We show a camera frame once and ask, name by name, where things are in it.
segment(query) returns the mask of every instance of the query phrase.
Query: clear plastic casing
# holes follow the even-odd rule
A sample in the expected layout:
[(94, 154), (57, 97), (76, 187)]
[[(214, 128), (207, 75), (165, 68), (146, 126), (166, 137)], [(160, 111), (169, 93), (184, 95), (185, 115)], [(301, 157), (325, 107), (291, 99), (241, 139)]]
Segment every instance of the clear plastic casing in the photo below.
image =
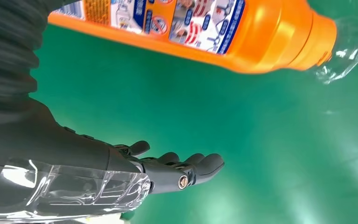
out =
[(125, 212), (136, 209), (149, 189), (142, 173), (10, 159), (0, 164), (0, 224)]

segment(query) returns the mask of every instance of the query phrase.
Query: green surface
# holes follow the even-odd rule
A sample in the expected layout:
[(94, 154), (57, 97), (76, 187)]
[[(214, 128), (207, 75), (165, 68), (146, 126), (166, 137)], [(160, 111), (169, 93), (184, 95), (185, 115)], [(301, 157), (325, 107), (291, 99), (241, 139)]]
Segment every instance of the green surface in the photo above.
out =
[[(333, 18), (358, 0), (312, 0)], [(358, 67), (322, 85), (246, 76), (50, 26), (34, 97), (62, 124), (149, 156), (220, 153), (208, 184), (152, 195), (133, 224), (358, 224)]]

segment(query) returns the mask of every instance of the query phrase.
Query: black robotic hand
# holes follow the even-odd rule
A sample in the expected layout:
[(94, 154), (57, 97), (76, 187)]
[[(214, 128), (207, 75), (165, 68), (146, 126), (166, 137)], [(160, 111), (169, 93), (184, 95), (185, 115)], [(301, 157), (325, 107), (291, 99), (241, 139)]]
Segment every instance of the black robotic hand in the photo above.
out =
[(194, 154), (184, 162), (178, 155), (169, 152), (159, 158), (137, 159), (150, 149), (146, 141), (139, 141), (132, 146), (116, 145), (120, 153), (131, 161), (151, 179), (150, 193), (164, 193), (183, 190), (188, 186), (204, 183), (212, 179), (224, 166), (222, 157), (210, 154)]
[(149, 193), (206, 182), (224, 165), (217, 154), (194, 154), (183, 162), (175, 153), (139, 159), (149, 149), (146, 142), (113, 146), (78, 135), (29, 97), (37, 89), (30, 76), (39, 65), (33, 51), (42, 45), (48, 15), (74, 1), (0, 0), (0, 221), (4, 223), (132, 210)]

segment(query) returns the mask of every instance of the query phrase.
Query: orange bottle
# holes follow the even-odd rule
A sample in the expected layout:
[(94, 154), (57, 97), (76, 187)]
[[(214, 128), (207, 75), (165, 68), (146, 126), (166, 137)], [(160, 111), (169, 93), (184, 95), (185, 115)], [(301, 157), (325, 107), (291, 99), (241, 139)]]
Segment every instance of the orange bottle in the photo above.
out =
[(49, 22), (239, 73), (316, 67), (328, 83), (358, 63), (358, 19), (306, 0), (81, 0)]

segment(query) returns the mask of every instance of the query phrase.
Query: product label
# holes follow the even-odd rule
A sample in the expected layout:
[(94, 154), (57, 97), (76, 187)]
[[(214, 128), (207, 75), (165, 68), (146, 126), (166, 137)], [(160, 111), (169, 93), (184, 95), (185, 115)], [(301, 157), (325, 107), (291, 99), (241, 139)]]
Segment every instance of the product label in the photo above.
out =
[(225, 54), (244, 8), (244, 0), (82, 0), (55, 13)]

